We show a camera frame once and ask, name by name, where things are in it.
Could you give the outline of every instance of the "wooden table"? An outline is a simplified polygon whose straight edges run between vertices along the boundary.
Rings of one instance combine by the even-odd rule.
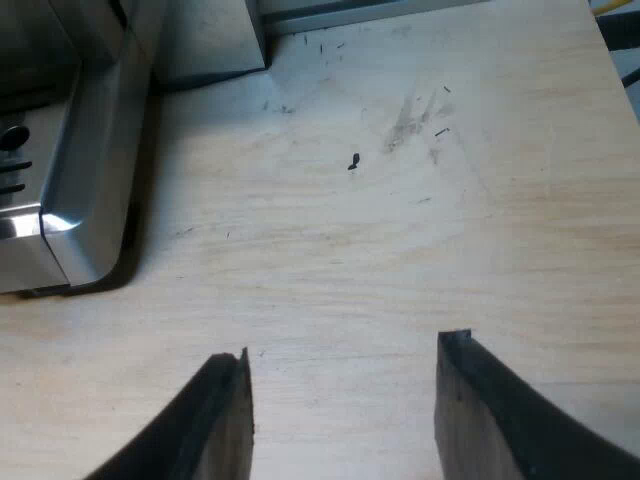
[[[0,297],[0,477],[84,476],[248,345],[254,479],[439,479],[436,332],[458,327],[640,454],[639,132],[586,2],[274,49],[149,116],[128,285]]]

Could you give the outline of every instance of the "debris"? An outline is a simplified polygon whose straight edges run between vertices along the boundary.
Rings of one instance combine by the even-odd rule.
[[[347,170],[355,170],[358,168],[358,163],[360,163],[360,154],[356,152],[353,154],[353,161]]]

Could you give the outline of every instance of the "scratch mark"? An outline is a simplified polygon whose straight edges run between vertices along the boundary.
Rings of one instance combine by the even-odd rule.
[[[476,166],[471,162],[471,160],[469,160],[469,156],[467,155],[467,148],[464,145],[462,136],[460,135],[460,132],[455,128],[453,129],[453,136],[456,140],[456,143],[460,146],[460,149],[462,150],[462,156],[464,157],[464,161],[467,164],[467,167],[469,168],[471,173],[473,173],[473,176],[476,177],[478,184],[487,194],[487,197],[489,198],[489,200],[492,203],[495,203],[495,199],[493,198],[493,194],[491,193],[491,190],[489,190],[489,187],[487,186],[484,179],[480,175],[480,172],[478,172],[478,169],[476,168]]]
[[[178,230],[178,231],[176,232],[176,237],[183,237],[183,236],[185,236],[187,233],[191,233],[191,232],[193,232],[193,229],[194,229],[194,228],[195,228],[195,227],[189,227],[189,228],[187,228],[186,230]]]

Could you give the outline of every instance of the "yellow cable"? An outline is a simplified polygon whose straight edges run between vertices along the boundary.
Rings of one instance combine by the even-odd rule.
[[[612,0],[606,5],[603,5],[598,8],[592,8],[591,11],[593,12],[594,15],[602,15],[603,13],[607,13],[607,12],[610,12],[611,10],[615,10],[616,8],[620,8],[623,5],[626,5],[627,3],[631,3],[632,1],[633,0]]]

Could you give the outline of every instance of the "appliance vent slot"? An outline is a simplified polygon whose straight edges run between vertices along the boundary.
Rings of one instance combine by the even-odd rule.
[[[0,195],[8,195],[10,193],[21,192],[22,190],[24,190],[24,183],[11,185],[9,187],[0,187]]]
[[[0,163],[0,173],[15,172],[16,170],[24,170],[25,168],[29,168],[30,166],[31,166],[31,162],[17,162],[9,165],[2,165]]]

